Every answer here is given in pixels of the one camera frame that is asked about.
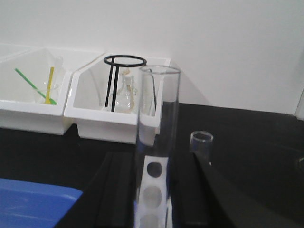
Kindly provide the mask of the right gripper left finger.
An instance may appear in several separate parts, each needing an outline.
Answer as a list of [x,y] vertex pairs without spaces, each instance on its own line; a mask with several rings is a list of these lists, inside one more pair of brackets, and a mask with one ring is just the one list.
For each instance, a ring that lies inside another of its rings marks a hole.
[[90,163],[94,177],[85,191],[83,228],[132,226],[133,155],[105,152]]

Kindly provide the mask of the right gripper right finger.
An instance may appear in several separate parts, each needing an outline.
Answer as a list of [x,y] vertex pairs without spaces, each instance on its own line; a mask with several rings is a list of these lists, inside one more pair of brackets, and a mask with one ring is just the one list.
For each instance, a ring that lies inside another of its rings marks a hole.
[[242,193],[190,152],[174,157],[171,172],[175,228],[301,227]]

